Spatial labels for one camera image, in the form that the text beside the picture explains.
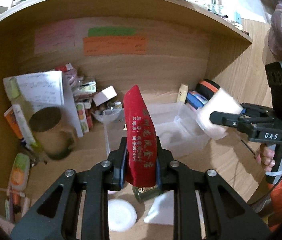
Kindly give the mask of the person's right hand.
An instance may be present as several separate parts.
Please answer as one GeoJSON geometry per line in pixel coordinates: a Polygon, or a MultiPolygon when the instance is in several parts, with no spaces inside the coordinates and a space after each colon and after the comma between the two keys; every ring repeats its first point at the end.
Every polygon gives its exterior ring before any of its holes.
{"type": "Polygon", "coordinates": [[[268,148],[266,144],[261,144],[256,151],[256,161],[265,172],[271,172],[275,166],[274,155],[275,151],[268,148]]]}

